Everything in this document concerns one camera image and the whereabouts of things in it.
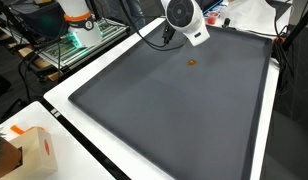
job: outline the floor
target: floor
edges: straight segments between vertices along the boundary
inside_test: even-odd
[[[103,14],[107,16],[105,0],[100,2]],[[292,25],[298,22],[305,2],[294,0]],[[155,1],[141,0],[141,5],[146,16],[160,15]],[[289,54],[290,60],[292,57],[296,61],[296,77],[290,79],[288,92],[275,101],[262,180],[308,180],[308,28],[296,39],[294,53]],[[17,98],[26,100],[24,85],[17,73],[19,62],[20,58],[0,47],[0,74],[12,83],[10,90],[0,98],[0,117]],[[28,79],[33,89],[39,91],[37,94],[56,85],[49,81],[40,83],[32,73],[28,73]],[[22,107],[15,108],[12,114],[20,109]]]

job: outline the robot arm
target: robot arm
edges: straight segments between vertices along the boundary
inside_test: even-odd
[[[195,0],[161,0],[161,3],[167,21],[175,30],[182,32],[193,46],[210,37],[203,12]]]

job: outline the gray mat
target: gray mat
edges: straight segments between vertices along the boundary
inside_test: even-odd
[[[271,40],[208,29],[198,47],[137,43],[70,101],[176,179],[249,179]],[[161,44],[162,31],[146,38]]]

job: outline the orange sticker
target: orange sticker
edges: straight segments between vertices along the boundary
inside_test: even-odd
[[[45,144],[45,150],[46,150],[47,155],[50,155],[50,147],[49,147],[46,139],[44,140],[44,144]]]

